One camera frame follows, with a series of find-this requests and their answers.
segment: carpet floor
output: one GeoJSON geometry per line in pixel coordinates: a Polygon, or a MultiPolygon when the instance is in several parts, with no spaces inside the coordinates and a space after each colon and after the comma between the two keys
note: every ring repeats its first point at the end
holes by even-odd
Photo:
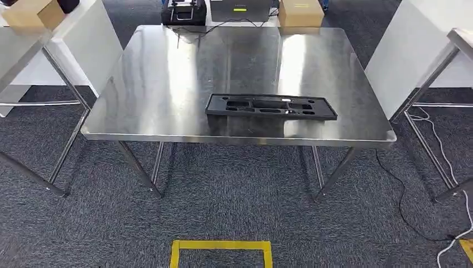
{"type": "MultiPolygon", "coordinates": [[[[123,46],[138,25],[159,24],[156,1],[104,0],[123,46]]],[[[331,0],[325,26],[345,29],[365,66],[399,1],[331,0]]],[[[92,100],[88,88],[80,91],[92,100]]],[[[436,98],[472,99],[471,89],[433,90],[436,98]]],[[[33,87],[23,101],[72,98],[63,87],[33,87]]],[[[426,109],[436,124],[459,181],[473,174],[473,114],[426,109]]],[[[0,151],[43,176],[53,170],[82,110],[78,106],[15,108],[0,120],[0,151]]],[[[430,125],[419,123],[440,156],[430,125]]],[[[446,190],[405,119],[398,142],[380,150],[383,165],[406,185],[402,211],[430,238],[469,228],[465,199],[441,204],[446,190]]],[[[151,173],[157,143],[129,143],[151,173]]],[[[321,147],[325,178],[347,148],[321,147]]],[[[266,240],[275,266],[436,266],[448,242],[426,241],[401,219],[401,185],[364,150],[319,202],[310,147],[167,143],[155,198],[111,142],[80,136],[56,181],[58,198],[0,163],[1,267],[162,267],[173,240],[266,240]]],[[[443,265],[472,266],[458,245],[443,265]]],[[[262,266],[259,251],[182,250],[183,266],[262,266]]]]}

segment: stainless steel table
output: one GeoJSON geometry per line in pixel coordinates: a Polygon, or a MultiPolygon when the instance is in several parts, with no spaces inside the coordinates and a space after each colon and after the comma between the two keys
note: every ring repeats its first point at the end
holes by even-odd
{"type": "Polygon", "coordinates": [[[344,31],[338,28],[139,26],[81,131],[113,140],[140,178],[155,186],[165,142],[310,145],[325,194],[363,147],[396,135],[344,31]],[[325,97],[337,121],[208,118],[211,93],[325,97]],[[151,178],[125,141],[159,141],[151,178]],[[324,186],[316,146],[351,147],[324,186]]]}
{"type": "Polygon", "coordinates": [[[71,137],[67,141],[59,160],[57,161],[51,176],[48,179],[44,179],[37,173],[26,167],[24,164],[18,162],[11,156],[4,152],[0,152],[0,161],[5,162],[17,171],[25,174],[26,176],[33,179],[35,182],[44,186],[47,190],[51,190],[53,193],[59,196],[65,196],[66,192],[58,187],[54,186],[54,181],[59,174],[59,171],[64,164],[64,161],[69,154],[69,151],[79,133],[80,127],[85,121],[85,117],[89,114],[90,107],[87,102],[79,94],[77,89],[70,82],[71,80],[60,68],[54,57],[45,47],[47,42],[51,38],[51,32],[44,31],[40,33],[32,33],[28,35],[18,35],[9,27],[0,27],[0,91],[7,87],[13,79],[26,67],[30,60],[40,51],[46,56],[47,60],[51,63],[52,67],[57,71],[59,76],[66,83],[68,88],[72,91],[77,100],[65,100],[65,101],[51,101],[51,102],[1,102],[0,106],[13,106],[13,107],[28,107],[28,106],[60,106],[60,105],[73,105],[82,104],[84,112],[80,117],[78,124],[76,125],[71,137]]]}

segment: black device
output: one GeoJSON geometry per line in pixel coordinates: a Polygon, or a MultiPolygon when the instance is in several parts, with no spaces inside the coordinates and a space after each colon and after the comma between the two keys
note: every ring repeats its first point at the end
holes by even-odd
{"type": "Polygon", "coordinates": [[[212,21],[268,21],[272,3],[273,0],[210,0],[212,21]]]}
{"type": "Polygon", "coordinates": [[[78,5],[79,0],[57,0],[65,14],[71,13],[78,5]]]}
{"type": "Polygon", "coordinates": [[[161,11],[163,25],[205,26],[205,0],[166,0],[161,11]]]}
{"type": "Polygon", "coordinates": [[[270,116],[337,120],[325,98],[260,94],[212,94],[205,113],[215,116],[270,116]]]}
{"type": "Polygon", "coordinates": [[[16,1],[18,0],[0,0],[2,1],[2,3],[7,6],[7,7],[10,7],[11,5],[15,4],[16,1]]]}

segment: yellow tape marking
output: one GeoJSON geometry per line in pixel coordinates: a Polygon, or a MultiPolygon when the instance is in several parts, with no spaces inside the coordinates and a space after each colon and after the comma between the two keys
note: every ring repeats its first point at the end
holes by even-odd
{"type": "Polygon", "coordinates": [[[172,242],[170,268],[179,265],[179,250],[262,250],[265,268],[273,267],[271,242],[269,241],[200,241],[174,240],[172,242]]]}
{"type": "Polygon", "coordinates": [[[470,261],[473,263],[473,240],[461,239],[460,244],[470,261]]]}

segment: cardboard box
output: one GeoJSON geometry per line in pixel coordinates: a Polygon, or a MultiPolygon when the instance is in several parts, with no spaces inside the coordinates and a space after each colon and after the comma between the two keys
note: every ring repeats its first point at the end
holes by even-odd
{"type": "Polygon", "coordinates": [[[57,0],[18,0],[2,13],[10,27],[19,31],[54,30],[66,17],[57,0]]]}
{"type": "Polygon", "coordinates": [[[321,27],[324,11],[318,0],[281,0],[281,27],[321,27]]]}

